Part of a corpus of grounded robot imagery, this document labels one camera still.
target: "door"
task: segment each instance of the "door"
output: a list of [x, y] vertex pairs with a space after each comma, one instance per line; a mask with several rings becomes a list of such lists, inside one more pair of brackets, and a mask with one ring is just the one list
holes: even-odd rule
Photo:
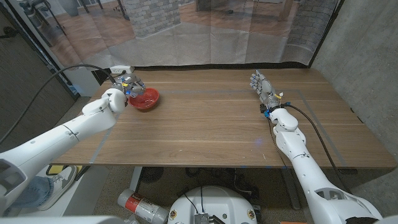
[[[3, 9], [0, 10], [0, 35], [4, 35], [4, 27], [18, 27], [9, 22], [1, 2], [0, 7]], [[21, 34], [0, 39], [0, 136], [14, 124], [33, 94], [49, 76], [50, 71]], [[64, 86], [54, 78], [0, 145], [0, 152], [12, 149], [53, 128], [74, 102]]]

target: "cable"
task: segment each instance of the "cable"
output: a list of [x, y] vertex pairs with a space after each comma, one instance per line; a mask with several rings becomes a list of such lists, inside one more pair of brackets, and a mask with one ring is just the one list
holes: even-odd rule
[[203, 208], [203, 194], [201, 192], [202, 186], [200, 186], [200, 198], [201, 198], [201, 212], [205, 213], [205, 209]]
[[119, 75], [114, 76], [113, 78], [120, 77], [120, 76], [122, 76], [122, 75], [124, 75], [124, 74], [126, 74], [126, 71], [125, 71], [125, 70], [123, 70], [122, 73], [120, 73]]
[[197, 215], [199, 214], [197, 207], [192, 203], [191, 200], [189, 200], [189, 198], [187, 197], [187, 195], [184, 193], [184, 196], [188, 199], [189, 202], [191, 202], [191, 204], [193, 205], [193, 207], [195, 208], [195, 210], [197, 211]]
[[295, 106], [287, 105], [287, 104], [284, 104], [283, 106], [288, 106], [288, 107], [291, 107], [291, 108], [297, 110], [298, 112], [300, 112], [302, 115], [304, 115], [304, 116], [308, 119], [308, 121], [311, 123], [312, 127], [314, 128], [315, 132], [317, 133], [318, 138], [319, 138], [319, 140], [320, 140], [321, 143], [322, 143], [323, 149], [325, 150], [325, 153], [326, 153], [326, 155], [328, 156], [328, 159], [329, 159], [329, 161], [330, 161], [330, 164], [331, 164], [331, 166], [333, 167], [333, 170], [335, 171], [335, 173], [336, 173], [338, 179], [340, 180], [340, 182], [341, 182], [341, 184], [343, 185], [343, 187], [345, 188], [345, 190], [346, 190], [348, 193], [352, 194], [351, 191], [349, 190], [349, 188], [344, 184], [343, 180], [341, 179], [341, 177], [340, 177], [340, 175], [339, 175], [339, 173], [338, 173], [337, 167], [336, 167], [335, 163], [333, 162], [333, 159], [331, 158], [331, 156], [330, 156], [330, 154], [329, 154], [329, 151], [328, 151], [328, 149], [327, 149], [325, 143], [323, 142], [323, 139], [322, 139], [322, 137], [321, 137], [321, 135], [320, 135], [320, 133], [319, 133], [319, 131], [318, 131], [318, 128], [315, 126], [315, 124], [313, 123], [313, 121], [311, 120], [311, 118], [308, 117], [302, 110], [298, 109], [298, 108], [295, 107]]
[[235, 168], [235, 176], [234, 176], [234, 186], [235, 186], [235, 189], [240, 192], [248, 193], [249, 195], [252, 194], [251, 190], [241, 190], [241, 189], [237, 188], [237, 186], [236, 186], [236, 168]]
[[91, 67], [91, 68], [96, 68], [98, 70], [101, 70], [102, 72], [104, 72], [109, 79], [113, 82], [116, 83], [114, 78], [111, 76], [111, 74], [109, 74], [109, 72], [107, 72], [105, 69], [97, 67], [95, 65], [87, 65], [87, 64], [77, 64], [77, 65], [70, 65], [67, 66], [57, 72], [55, 72], [52, 76], [50, 76], [45, 82], [44, 84], [39, 88], [39, 90], [37, 90], [36, 94], [33, 96], [33, 98], [31, 99], [30, 103], [26, 106], [25, 110], [21, 113], [21, 115], [19, 116], [19, 118], [17, 119], [17, 121], [11, 126], [11, 128], [7, 131], [7, 133], [1, 138], [0, 140], [0, 144], [8, 137], [8, 135], [11, 134], [11, 132], [15, 129], [15, 127], [19, 124], [19, 122], [21, 121], [21, 119], [25, 116], [27, 110], [30, 108], [30, 106], [32, 106], [32, 103], [34, 102], [34, 100], [36, 99], [36, 97], [39, 95], [39, 93], [43, 90], [43, 88], [57, 75], [59, 75], [61, 72], [69, 69], [69, 68], [75, 68], [75, 67]]

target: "shoe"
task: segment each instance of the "shoe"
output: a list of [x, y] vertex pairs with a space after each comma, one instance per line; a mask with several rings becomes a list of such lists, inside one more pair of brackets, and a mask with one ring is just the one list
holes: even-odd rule
[[37, 209], [44, 211], [49, 208], [61, 197], [61, 195], [71, 186], [73, 180], [75, 180], [77, 173], [76, 166], [68, 166], [61, 173], [52, 177], [54, 181], [54, 190], [50, 198], [45, 201], [42, 205], [39, 205]]

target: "jeans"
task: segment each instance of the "jeans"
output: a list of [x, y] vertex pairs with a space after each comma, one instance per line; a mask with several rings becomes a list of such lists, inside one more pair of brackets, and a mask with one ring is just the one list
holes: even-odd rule
[[35, 208], [46, 202], [54, 190], [54, 181], [48, 177], [34, 177], [10, 208]]

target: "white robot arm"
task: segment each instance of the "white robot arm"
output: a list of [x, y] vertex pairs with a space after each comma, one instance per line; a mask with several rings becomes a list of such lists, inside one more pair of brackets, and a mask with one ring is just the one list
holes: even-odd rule
[[314, 222], [345, 224], [353, 217], [381, 220], [380, 213], [371, 203], [339, 189], [327, 179], [307, 150], [305, 136], [297, 127], [297, 120], [280, 105], [278, 95], [265, 76], [256, 71], [250, 84], [266, 106], [265, 116], [276, 124], [276, 144], [292, 162]]
[[141, 80], [131, 75], [121, 77], [101, 99], [88, 103], [82, 109], [83, 115], [0, 154], [0, 213], [46, 165], [80, 141], [116, 124], [113, 113], [123, 112], [126, 95], [137, 96], [145, 91]]

